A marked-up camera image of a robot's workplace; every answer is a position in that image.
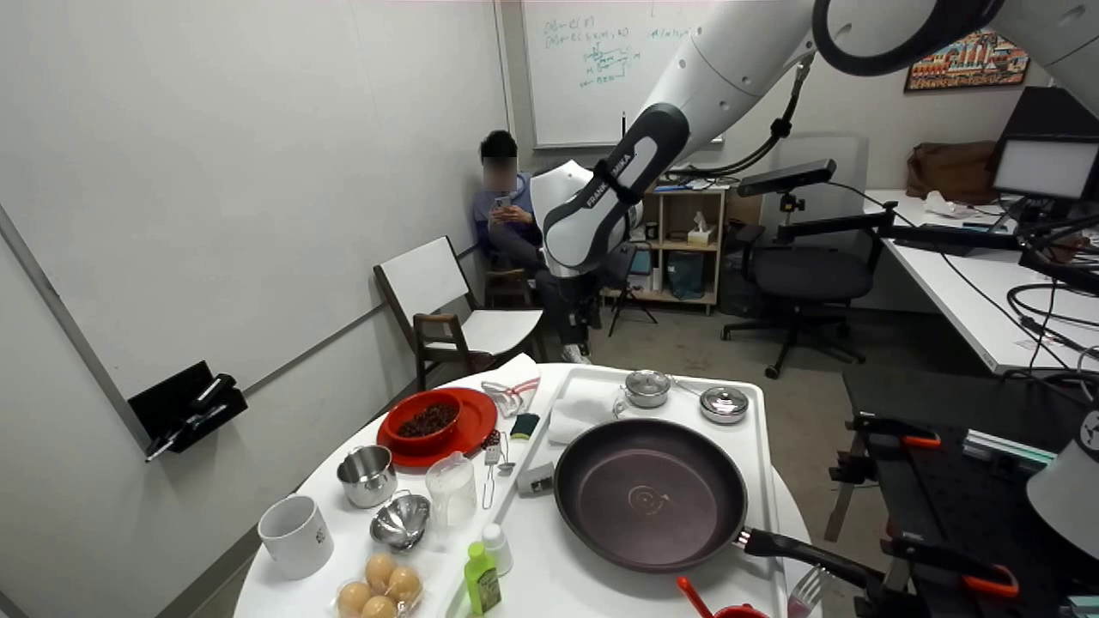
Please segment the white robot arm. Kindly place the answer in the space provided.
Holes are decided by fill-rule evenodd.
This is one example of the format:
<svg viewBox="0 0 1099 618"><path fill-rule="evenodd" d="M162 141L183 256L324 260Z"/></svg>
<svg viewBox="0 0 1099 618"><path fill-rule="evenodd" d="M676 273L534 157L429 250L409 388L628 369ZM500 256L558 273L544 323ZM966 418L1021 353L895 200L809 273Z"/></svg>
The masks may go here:
<svg viewBox="0 0 1099 618"><path fill-rule="evenodd" d="M578 279L602 268L641 191L735 125L801 54L843 76L887 76L981 27L1022 48L1087 114L1099 109L1096 0L717 0L587 182L539 208L548 272Z"/></svg>

